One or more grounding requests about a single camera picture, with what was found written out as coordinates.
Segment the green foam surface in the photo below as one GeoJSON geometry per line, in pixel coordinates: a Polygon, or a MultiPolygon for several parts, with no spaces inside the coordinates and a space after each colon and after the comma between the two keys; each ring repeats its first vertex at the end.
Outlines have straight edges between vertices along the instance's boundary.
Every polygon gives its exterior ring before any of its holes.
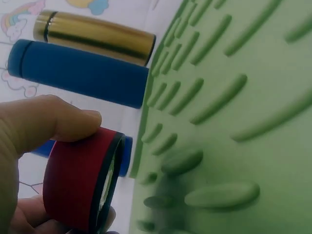
{"type": "Polygon", "coordinates": [[[309,0],[183,1],[148,77],[131,234],[311,232],[311,31],[309,0]]]}

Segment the metal cylinder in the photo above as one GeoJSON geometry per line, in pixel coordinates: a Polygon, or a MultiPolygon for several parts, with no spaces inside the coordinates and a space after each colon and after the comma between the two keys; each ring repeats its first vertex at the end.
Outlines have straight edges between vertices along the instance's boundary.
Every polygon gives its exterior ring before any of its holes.
{"type": "Polygon", "coordinates": [[[120,24],[55,11],[40,13],[34,38],[141,66],[148,63],[156,40],[153,34],[120,24]]]}

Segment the blue cap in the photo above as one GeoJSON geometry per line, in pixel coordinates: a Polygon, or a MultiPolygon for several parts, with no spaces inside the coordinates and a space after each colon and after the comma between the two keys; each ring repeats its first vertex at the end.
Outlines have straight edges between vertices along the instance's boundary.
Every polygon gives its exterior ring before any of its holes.
{"type": "Polygon", "coordinates": [[[32,41],[30,40],[18,40],[10,52],[8,60],[8,72],[11,76],[14,77],[23,77],[22,74],[22,64],[23,58],[27,51],[27,48],[30,46],[32,41]]]}

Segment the black rim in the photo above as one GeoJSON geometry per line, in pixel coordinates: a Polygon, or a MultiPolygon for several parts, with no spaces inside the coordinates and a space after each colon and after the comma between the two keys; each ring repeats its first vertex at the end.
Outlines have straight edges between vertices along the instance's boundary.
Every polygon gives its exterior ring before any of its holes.
{"type": "Polygon", "coordinates": [[[124,147],[124,135],[122,133],[116,133],[110,146],[108,147],[105,159],[102,162],[102,166],[97,178],[96,187],[93,193],[89,215],[89,232],[91,234],[97,233],[97,231],[103,228],[105,225],[120,171],[123,147],[124,147]],[[103,187],[105,184],[105,179],[114,155],[115,161],[112,181],[109,186],[106,201],[103,205],[102,210],[98,214],[98,208],[103,192],[103,187]]]}

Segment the rainbow drawing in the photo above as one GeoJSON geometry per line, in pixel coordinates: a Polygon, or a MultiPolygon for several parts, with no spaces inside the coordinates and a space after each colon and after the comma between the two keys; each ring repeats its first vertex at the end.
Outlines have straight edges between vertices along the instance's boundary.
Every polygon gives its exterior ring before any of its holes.
{"type": "Polygon", "coordinates": [[[1,18],[1,29],[11,41],[17,41],[25,27],[27,20],[21,15],[38,15],[45,7],[45,0],[38,0],[20,6],[1,18]]]}

